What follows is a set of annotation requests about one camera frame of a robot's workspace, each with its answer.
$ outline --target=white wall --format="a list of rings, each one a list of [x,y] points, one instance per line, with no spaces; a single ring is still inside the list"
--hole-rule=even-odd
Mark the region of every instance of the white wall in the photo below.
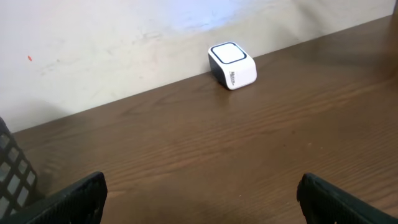
[[[0,116],[29,128],[392,14],[395,0],[2,0]]]

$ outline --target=wood grain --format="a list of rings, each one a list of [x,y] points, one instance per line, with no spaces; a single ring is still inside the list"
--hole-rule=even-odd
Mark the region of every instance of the wood grain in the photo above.
[[[103,223],[305,223],[313,172],[398,216],[398,31],[385,17],[16,133],[51,194],[95,170]]]

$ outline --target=logo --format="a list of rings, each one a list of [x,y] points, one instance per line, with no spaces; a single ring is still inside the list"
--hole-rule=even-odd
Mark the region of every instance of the logo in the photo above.
[[[234,85],[235,84],[235,72],[229,72],[229,76],[231,77],[232,85]]]

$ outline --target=black grid pattern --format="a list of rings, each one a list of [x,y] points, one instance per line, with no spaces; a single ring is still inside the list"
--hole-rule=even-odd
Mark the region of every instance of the black grid pattern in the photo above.
[[[34,194],[37,174],[1,118],[0,173],[0,218],[4,218],[28,204]]]

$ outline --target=small white device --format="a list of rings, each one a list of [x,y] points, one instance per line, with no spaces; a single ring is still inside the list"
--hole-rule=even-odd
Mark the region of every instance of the small white device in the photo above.
[[[228,90],[256,81],[257,70],[253,58],[234,42],[210,47],[208,55],[211,72]]]

